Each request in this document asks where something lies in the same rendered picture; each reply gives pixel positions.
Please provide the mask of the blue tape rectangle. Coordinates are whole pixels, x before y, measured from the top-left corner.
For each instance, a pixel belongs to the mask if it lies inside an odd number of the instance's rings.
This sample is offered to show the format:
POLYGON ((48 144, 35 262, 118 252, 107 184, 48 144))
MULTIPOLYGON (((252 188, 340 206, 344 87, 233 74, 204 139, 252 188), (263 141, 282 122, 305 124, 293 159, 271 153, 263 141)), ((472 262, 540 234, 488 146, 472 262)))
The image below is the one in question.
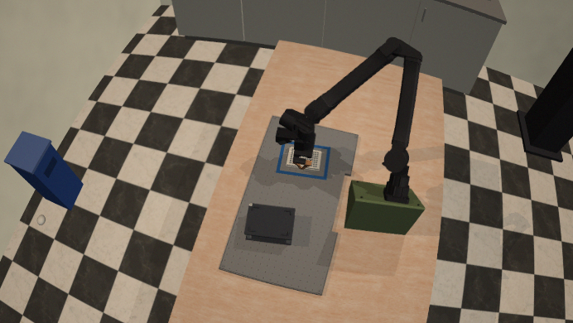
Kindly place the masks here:
POLYGON ((330 159, 330 147, 324 147, 324 146, 318 146, 318 145, 315 145, 315 146, 314 146, 314 147, 317 147, 317 148, 327 149, 324 176, 313 176, 313 175, 307 175, 307 174, 301 174, 301 173, 295 173, 295 172, 289 172, 289 171, 280 171, 280 167, 281 167, 281 163, 282 163, 282 156, 283 156, 283 152, 284 152, 284 147, 285 147, 285 144, 283 144, 282 147, 281 147, 280 156, 279 156, 278 163, 277 163, 277 171, 276 171, 276 173, 282 173, 282 174, 293 175, 293 176, 304 176, 304 177, 316 178, 316 179, 321 179, 321 180, 326 180, 326 179, 327 179, 329 159, 330 159))

